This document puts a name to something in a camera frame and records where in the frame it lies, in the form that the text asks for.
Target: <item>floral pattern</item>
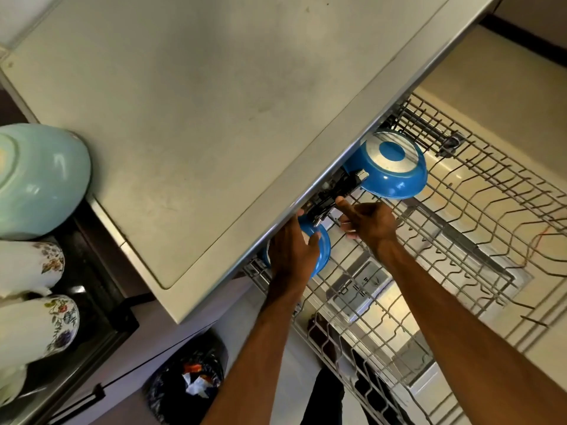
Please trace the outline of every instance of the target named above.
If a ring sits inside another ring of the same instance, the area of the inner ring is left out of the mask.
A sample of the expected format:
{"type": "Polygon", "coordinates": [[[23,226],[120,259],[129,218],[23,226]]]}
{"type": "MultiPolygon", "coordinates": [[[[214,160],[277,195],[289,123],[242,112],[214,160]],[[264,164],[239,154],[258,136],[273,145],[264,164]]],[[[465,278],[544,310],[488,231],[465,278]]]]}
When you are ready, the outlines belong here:
{"type": "Polygon", "coordinates": [[[37,242],[33,247],[41,250],[41,254],[45,257],[45,262],[41,265],[41,273],[48,271],[63,272],[65,267],[65,258],[61,249],[54,243],[37,242]]]}
{"type": "Polygon", "coordinates": [[[47,357],[71,344],[79,328],[79,313],[75,302],[69,297],[57,295],[46,300],[44,307],[49,309],[53,324],[53,337],[45,350],[47,357]]]}

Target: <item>white countertop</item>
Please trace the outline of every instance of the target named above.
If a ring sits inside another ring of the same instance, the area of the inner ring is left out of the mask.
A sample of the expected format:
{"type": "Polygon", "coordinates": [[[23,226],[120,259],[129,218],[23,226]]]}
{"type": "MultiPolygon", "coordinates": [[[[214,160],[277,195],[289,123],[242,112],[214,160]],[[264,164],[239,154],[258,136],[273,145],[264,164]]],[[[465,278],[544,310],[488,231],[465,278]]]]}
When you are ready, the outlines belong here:
{"type": "Polygon", "coordinates": [[[181,321],[491,0],[61,0],[4,57],[181,321]]]}

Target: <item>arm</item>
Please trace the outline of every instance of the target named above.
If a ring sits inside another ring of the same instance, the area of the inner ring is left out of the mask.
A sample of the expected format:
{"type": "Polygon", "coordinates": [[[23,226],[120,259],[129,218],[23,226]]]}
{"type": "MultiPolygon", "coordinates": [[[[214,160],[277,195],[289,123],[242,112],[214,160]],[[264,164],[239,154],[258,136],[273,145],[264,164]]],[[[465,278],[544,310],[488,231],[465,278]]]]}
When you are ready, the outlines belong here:
{"type": "Polygon", "coordinates": [[[268,298],[202,425],[268,425],[295,305],[319,257],[319,235],[305,244],[297,216],[274,236],[268,298]]]}
{"type": "Polygon", "coordinates": [[[562,423],[567,393],[471,314],[397,241],[396,220],[382,203],[350,205],[341,228],[372,249],[400,288],[443,375],[471,423],[562,423]]]}

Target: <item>black trash bag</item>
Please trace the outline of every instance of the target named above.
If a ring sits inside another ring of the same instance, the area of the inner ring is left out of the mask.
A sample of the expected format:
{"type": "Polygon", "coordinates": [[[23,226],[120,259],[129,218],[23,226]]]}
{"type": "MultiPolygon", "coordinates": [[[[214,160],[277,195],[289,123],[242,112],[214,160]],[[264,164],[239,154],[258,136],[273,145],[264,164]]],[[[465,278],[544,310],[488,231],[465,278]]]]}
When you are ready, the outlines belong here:
{"type": "Polygon", "coordinates": [[[228,358],[223,342],[211,330],[184,344],[144,384],[148,407],[156,419],[163,425],[201,423],[224,380],[228,358]],[[210,386],[189,395],[188,382],[199,378],[210,386]]]}

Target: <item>dishwasher rack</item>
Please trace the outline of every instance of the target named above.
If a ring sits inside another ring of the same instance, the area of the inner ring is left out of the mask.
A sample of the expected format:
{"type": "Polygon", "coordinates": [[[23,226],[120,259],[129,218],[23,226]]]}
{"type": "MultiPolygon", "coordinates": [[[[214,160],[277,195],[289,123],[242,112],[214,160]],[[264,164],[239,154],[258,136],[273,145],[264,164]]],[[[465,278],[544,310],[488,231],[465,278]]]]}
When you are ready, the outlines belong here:
{"type": "MultiPolygon", "coordinates": [[[[428,184],[410,200],[362,189],[348,200],[386,202],[416,260],[528,353],[567,309],[565,193],[416,94],[380,127],[414,138],[428,184]]],[[[339,216],[335,209],[322,222],[330,261],[309,281],[294,328],[379,423],[466,423],[395,281],[363,243],[344,236],[339,216]]],[[[262,259],[245,271],[267,290],[271,273],[262,259]]]]}

